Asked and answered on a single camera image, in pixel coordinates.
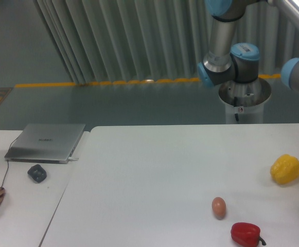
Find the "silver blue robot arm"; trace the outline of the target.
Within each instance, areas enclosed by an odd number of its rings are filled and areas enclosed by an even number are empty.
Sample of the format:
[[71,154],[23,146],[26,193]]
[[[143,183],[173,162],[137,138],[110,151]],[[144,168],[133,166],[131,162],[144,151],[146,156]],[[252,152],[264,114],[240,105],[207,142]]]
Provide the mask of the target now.
[[[205,1],[213,17],[209,49],[198,63],[198,74],[203,84],[221,85],[219,97],[230,105],[257,105],[271,95],[270,85],[258,76],[260,52],[250,43],[232,46],[237,22],[248,6],[266,2],[277,7],[299,28],[299,1]],[[299,93],[299,58],[289,60],[282,67],[281,80]]]

